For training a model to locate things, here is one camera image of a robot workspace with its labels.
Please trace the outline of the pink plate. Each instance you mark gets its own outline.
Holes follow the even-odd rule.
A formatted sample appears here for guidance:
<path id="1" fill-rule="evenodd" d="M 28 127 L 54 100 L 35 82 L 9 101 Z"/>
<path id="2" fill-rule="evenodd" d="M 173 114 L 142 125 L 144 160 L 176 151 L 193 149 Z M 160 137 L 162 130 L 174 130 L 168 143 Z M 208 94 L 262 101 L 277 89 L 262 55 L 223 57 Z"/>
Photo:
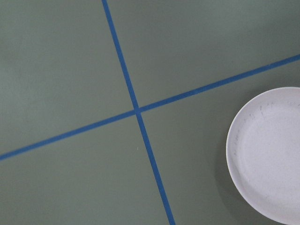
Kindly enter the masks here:
<path id="1" fill-rule="evenodd" d="M 236 114 L 226 162 L 243 199 L 265 217 L 300 222 L 300 89 L 268 90 Z"/>

